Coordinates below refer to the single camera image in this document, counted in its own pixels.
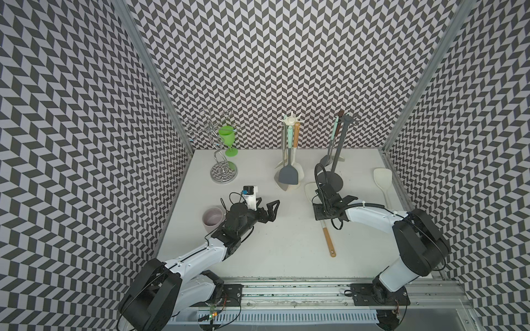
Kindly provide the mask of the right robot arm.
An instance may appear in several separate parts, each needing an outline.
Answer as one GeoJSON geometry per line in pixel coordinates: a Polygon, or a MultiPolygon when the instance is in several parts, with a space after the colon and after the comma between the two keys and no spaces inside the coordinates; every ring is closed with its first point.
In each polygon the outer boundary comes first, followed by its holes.
{"type": "Polygon", "coordinates": [[[372,282],[351,284],[344,295],[351,297],[356,306],[405,306],[410,299],[405,286],[419,277],[447,265],[451,252],[449,242],[433,219],[425,211],[390,210],[385,205],[359,202],[357,197],[341,197],[331,185],[331,173],[322,164],[314,168],[316,180],[312,203],[315,219],[327,220],[337,231],[346,222],[361,223],[393,235],[399,257],[379,273],[372,282]]]}

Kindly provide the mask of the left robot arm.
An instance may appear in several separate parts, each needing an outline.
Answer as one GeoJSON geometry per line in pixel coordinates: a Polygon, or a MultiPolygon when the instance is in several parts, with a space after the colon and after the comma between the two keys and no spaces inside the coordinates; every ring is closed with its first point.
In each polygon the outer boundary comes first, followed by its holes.
{"type": "Polygon", "coordinates": [[[168,261],[151,259],[117,306],[116,330],[162,330],[172,317],[196,303],[216,304],[229,297],[211,267],[225,261],[250,237],[257,223],[276,220],[280,201],[262,200],[244,188],[240,201],[222,210],[222,222],[204,244],[168,261]]]}

